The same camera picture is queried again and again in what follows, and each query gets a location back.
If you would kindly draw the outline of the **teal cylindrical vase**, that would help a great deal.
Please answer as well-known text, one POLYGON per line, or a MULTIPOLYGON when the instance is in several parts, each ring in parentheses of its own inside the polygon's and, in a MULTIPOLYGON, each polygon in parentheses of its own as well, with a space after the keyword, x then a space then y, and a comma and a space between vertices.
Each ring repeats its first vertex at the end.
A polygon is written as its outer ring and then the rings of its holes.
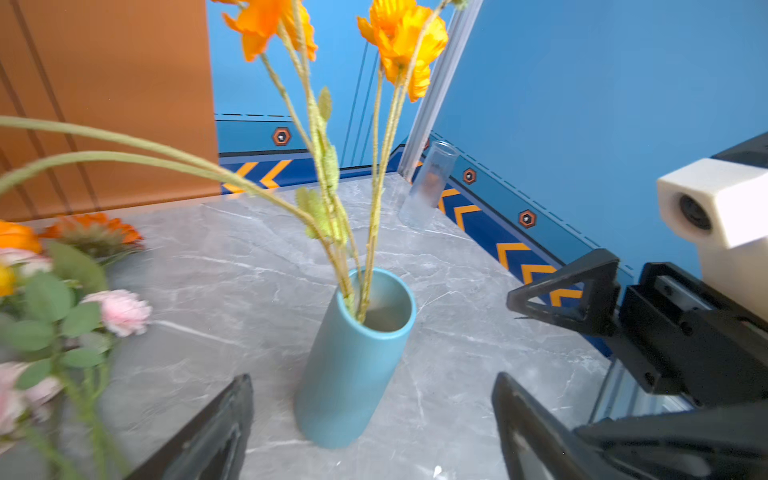
POLYGON ((334 292, 295 395, 294 416, 305 438, 338 449, 362 435, 400 363, 416 315, 412 291, 381 268, 373 270, 364 322, 334 292))

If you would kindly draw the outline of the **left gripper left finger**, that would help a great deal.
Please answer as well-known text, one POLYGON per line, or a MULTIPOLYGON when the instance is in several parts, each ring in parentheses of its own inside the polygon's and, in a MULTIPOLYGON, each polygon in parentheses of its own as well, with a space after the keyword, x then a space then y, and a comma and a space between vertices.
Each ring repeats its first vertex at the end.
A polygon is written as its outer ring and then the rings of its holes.
POLYGON ((254 418, 253 385, 236 376, 130 479, 238 479, 254 418))

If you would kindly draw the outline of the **orange poppy flower stem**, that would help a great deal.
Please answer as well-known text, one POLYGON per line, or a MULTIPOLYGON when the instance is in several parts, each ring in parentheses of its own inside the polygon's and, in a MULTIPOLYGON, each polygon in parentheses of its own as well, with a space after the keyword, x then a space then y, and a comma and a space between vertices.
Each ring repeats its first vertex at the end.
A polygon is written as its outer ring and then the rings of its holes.
POLYGON ((225 16, 224 21, 240 36, 246 61, 262 62, 284 101, 313 160, 316 189, 300 189, 296 202, 290 204, 230 170, 168 145, 71 123, 13 116, 2 117, 2 127, 73 134, 129 146, 136 151, 49 156, 2 175, 1 189, 8 191, 55 167, 99 161, 145 165, 229 183, 287 210, 305 225, 308 236, 320 242, 334 268, 346 312, 358 323, 364 323, 371 302, 389 154, 404 104, 426 95, 431 66, 448 45, 449 35, 441 17, 448 4, 440 1, 429 8, 416 1, 374 1, 367 16, 357 20, 361 36, 379 53, 376 91, 381 93, 385 83, 393 87, 383 130, 379 127, 381 105, 374 105, 372 130, 383 138, 372 143, 372 204, 364 250, 357 247, 338 195, 341 167, 336 147, 328 136, 332 97, 327 88, 315 93, 311 86, 311 64, 317 56, 317 45, 308 10, 300 1, 237 1, 234 5, 237 15, 225 16))

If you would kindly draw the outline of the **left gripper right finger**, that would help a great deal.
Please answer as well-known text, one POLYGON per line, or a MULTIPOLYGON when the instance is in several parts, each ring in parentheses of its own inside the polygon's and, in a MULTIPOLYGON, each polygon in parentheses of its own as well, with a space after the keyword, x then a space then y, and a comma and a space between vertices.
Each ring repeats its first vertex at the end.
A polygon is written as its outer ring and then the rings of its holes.
POLYGON ((565 427, 513 377, 491 395, 511 479, 764 479, 767 403, 565 427))

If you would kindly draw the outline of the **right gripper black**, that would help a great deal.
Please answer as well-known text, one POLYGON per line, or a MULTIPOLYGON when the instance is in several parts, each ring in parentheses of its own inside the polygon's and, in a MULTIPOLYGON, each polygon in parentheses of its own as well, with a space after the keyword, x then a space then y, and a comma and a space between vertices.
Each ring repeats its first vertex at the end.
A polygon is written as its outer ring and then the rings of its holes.
POLYGON ((697 407, 766 399, 766 320, 672 263, 648 263, 627 287, 614 324, 618 266, 610 251, 593 250, 510 291, 506 306, 528 319, 610 336, 614 356, 649 394, 683 396, 697 407))

